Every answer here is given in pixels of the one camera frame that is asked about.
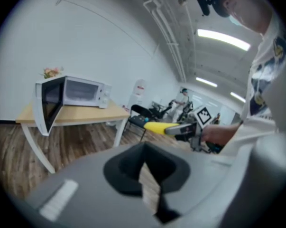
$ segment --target table leg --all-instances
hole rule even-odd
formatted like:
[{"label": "table leg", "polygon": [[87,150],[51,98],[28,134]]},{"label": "table leg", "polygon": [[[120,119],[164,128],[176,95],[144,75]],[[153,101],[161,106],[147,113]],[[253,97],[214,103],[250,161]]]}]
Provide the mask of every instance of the table leg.
[{"label": "table leg", "polygon": [[113,144],[114,147],[118,147],[120,144],[120,139],[123,135],[126,122],[127,122],[127,118],[123,119],[121,123],[119,124],[118,131],[116,132],[115,139],[114,139],[114,144]]},{"label": "table leg", "polygon": [[54,167],[50,164],[44,153],[42,152],[41,148],[37,144],[36,140],[33,137],[31,130],[28,128],[26,124],[21,124],[21,127],[24,131],[25,137],[29,142],[34,154],[38,157],[38,159],[42,162],[42,164],[46,167],[46,169],[50,173],[55,173]]}]

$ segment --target hand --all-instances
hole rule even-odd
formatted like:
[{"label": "hand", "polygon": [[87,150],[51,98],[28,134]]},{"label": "hand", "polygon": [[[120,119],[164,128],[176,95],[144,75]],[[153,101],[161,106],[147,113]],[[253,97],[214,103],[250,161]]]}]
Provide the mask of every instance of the hand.
[{"label": "hand", "polygon": [[221,126],[210,124],[202,131],[201,142],[211,142],[226,145],[240,125]]}]

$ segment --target microwave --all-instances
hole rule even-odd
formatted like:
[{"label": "microwave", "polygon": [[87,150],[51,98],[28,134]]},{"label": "microwave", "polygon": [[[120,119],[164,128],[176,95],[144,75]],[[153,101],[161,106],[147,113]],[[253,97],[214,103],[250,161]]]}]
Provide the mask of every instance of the microwave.
[{"label": "microwave", "polygon": [[36,125],[49,136],[63,105],[107,108],[111,86],[73,76],[60,76],[35,83],[32,110]]},{"label": "microwave", "polygon": [[66,76],[63,104],[107,108],[111,86],[89,79]]}]

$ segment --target microwave control panel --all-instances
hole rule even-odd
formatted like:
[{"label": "microwave control panel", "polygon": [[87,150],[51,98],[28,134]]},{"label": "microwave control panel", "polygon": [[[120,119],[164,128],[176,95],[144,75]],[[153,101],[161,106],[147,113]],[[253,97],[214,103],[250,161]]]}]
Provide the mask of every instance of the microwave control panel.
[{"label": "microwave control panel", "polygon": [[99,101],[100,108],[107,108],[110,101],[111,88],[112,86],[110,85],[103,85]]}]

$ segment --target ceiling light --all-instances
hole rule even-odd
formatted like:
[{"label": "ceiling light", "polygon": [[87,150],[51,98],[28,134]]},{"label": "ceiling light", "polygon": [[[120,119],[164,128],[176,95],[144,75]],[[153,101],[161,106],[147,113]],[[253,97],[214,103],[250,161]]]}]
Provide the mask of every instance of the ceiling light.
[{"label": "ceiling light", "polygon": [[198,35],[200,37],[207,37],[207,38],[212,38],[212,39],[227,42],[229,44],[232,44],[236,47],[243,49],[244,51],[248,51],[250,48],[250,44],[248,44],[247,42],[242,41],[232,36],[219,33],[219,32],[206,30],[206,29],[198,29]]},{"label": "ceiling light", "polygon": [[209,104],[212,104],[213,106],[216,106],[216,107],[217,107],[217,105],[216,105],[216,104],[214,104],[214,103],[212,103],[212,102],[210,102],[210,101],[209,101],[208,103],[209,103]]},{"label": "ceiling light", "polygon": [[195,79],[197,81],[203,82],[203,83],[208,84],[208,85],[213,86],[213,87],[217,87],[218,86],[217,84],[215,84],[213,82],[210,82],[208,80],[205,80],[205,79],[202,79],[202,78],[199,78],[199,77],[196,77]]},{"label": "ceiling light", "polygon": [[242,101],[242,102],[244,102],[244,103],[246,102],[246,100],[245,100],[243,97],[237,95],[236,93],[231,92],[230,94],[231,94],[233,97],[237,98],[238,100],[240,100],[240,101]]}]

